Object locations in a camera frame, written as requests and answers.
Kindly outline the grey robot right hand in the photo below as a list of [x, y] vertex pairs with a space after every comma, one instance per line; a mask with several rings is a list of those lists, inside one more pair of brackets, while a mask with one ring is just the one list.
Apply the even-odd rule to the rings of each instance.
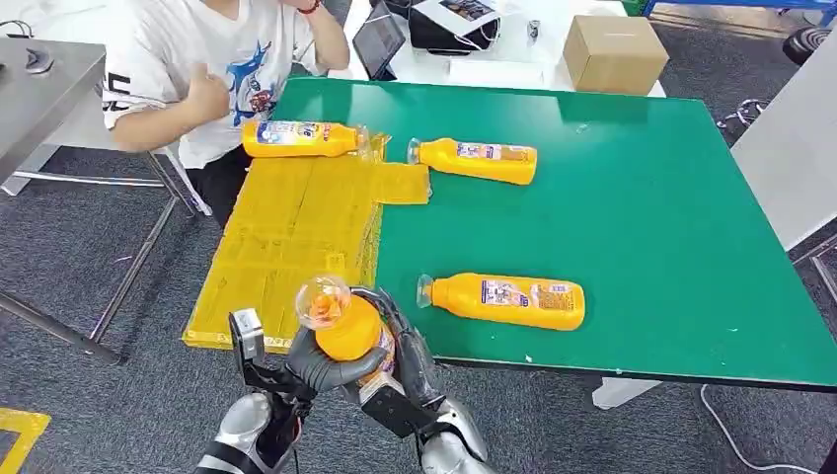
[[394, 375], [404, 388], [405, 395], [414, 406], [437, 411], [446, 396], [438, 387], [435, 362], [424, 337], [383, 288], [375, 290], [352, 286], [350, 291], [371, 303], [392, 333], [398, 363]]

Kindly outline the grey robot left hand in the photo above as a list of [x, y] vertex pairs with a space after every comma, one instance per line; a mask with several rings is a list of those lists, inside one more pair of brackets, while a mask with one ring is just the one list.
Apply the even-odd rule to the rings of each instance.
[[302, 326], [297, 331], [285, 363], [289, 370], [318, 393], [341, 388], [347, 400], [358, 399], [358, 382], [377, 370], [388, 352], [373, 347], [358, 359], [337, 361], [317, 344], [315, 332]]

